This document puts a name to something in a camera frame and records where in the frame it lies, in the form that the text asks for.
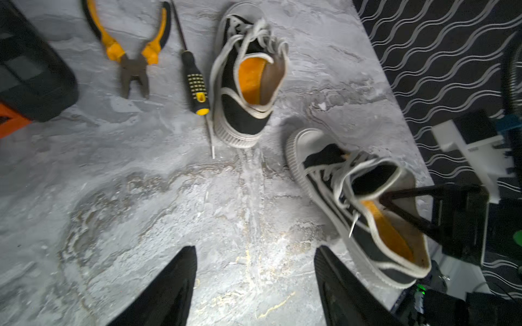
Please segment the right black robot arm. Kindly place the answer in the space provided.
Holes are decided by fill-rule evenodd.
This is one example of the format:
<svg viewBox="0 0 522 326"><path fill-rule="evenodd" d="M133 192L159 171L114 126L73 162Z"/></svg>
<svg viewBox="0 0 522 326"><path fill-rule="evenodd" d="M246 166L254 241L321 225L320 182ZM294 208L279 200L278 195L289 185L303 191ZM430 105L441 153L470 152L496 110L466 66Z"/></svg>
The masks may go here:
<svg viewBox="0 0 522 326"><path fill-rule="evenodd" d="M521 117L493 121L474 111L432 128L445 152L457 150L479 178L477 185L419 187L388 192L383 206L435 240L445 255L482 266L489 251L521 257L521 201L503 198L498 180L521 175ZM415 293L415 309L428 325L520 325L521 302L471 291L457 299L433 289Z"/></svg>

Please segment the yellow insole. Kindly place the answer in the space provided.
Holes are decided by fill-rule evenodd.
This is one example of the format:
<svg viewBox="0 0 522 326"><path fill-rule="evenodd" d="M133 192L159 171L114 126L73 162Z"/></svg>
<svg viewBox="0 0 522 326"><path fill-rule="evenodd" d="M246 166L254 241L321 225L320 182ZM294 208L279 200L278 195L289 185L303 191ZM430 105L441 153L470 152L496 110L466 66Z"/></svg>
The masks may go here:
<svg viewBox="0 0 522 326"><path fill-rule="evenodd" d="M243 98L251 105L260 104L262 76L268 63L264 58L246 58L239 66L239 85Z"/></svg>
<svg viewBox="0 0 522 326"><path fill-rule="evenodd" d="M399 234L397 229L391 225L381 209L370 200L364 200L362 203L372 213L379 236L386 246L394 253L407 259L409 262L414 262L413 251L406 243L405 239Z"/></svg>

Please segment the black white sneaker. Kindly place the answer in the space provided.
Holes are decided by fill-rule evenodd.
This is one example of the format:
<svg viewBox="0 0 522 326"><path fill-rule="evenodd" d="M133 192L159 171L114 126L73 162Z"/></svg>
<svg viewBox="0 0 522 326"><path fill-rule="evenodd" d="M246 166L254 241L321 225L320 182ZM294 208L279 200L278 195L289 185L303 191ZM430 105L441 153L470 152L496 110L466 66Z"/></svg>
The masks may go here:
<svg viewBox="0 0 522 326"><path fill-rule="evenodd" d="M285 156L293 178L334 224L363 278L406 289L429 274L425 235L379 202L386 192L414 188L411 170L394 158L344 147L318 128L293 132ZM364 200L381 209L413 251L414 262L386 246Z"/></svg>
<svg viewBox="0 0 522 326"><path fill-rule="evenodd" d="M233 148L252 148L273 114L287 75L289 46L265 13L247 1L232 4L218 25L212 87L212 130Z"/></svg>

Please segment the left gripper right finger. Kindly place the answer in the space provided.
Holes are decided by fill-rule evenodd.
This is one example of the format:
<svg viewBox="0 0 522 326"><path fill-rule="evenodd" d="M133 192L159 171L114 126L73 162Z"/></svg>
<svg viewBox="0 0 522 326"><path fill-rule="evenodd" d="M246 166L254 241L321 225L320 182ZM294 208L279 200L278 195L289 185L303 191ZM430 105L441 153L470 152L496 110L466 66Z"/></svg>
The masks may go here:
<svg viewBox="0 0 522 326"><path fill-rule="evenodd" d="M327 325L402 324L329 247L316 249L314 267Z"/></svg>

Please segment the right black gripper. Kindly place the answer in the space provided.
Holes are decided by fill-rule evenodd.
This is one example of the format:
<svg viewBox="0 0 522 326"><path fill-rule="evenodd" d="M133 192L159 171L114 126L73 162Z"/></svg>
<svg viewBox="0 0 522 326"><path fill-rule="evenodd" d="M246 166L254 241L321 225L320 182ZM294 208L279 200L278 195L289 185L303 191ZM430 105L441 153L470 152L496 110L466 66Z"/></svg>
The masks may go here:
<svg viewBox="0 0 522 326"><path fill-rule="evenodd" d="M455 236L462 250L452 254L455 258L482 266L490 251L520 260L521 200L502 197L500 181L521 181L521 118L507 114L491 120L478 110L438 124L432 133L441 151L462 154L480 183L394 190L381 196L381 204L440 243L438 225L409 213L393 200L419 196L441 199L434 216L451 224L445 232Z"/></svg>

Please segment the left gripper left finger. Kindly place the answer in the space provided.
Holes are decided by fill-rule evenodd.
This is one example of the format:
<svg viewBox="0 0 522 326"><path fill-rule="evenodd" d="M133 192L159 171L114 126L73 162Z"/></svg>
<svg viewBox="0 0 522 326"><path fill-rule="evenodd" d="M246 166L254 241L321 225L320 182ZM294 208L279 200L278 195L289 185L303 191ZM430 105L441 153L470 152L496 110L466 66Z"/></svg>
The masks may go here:
<svg viewBox="0 0 522 326"><path fill-rule="evenodd" d="M196 247L183 247L110 325L185 325L196 275Z"/></svg>

